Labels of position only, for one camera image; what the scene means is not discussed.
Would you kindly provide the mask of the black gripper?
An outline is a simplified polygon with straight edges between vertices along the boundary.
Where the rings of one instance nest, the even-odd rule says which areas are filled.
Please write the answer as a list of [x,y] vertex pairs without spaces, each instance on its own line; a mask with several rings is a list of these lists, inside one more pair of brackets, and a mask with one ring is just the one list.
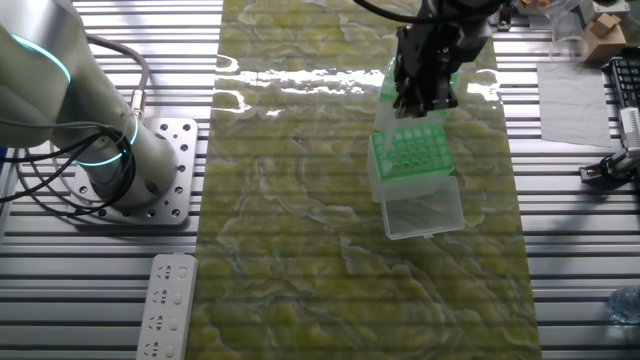
[[399,27],[394,85],[394,113],[399,119],[427,114],[418,98],[434,98],[432,111],[458,106],[450,81],[466,62],[464,25],[460,22],[414,24]]

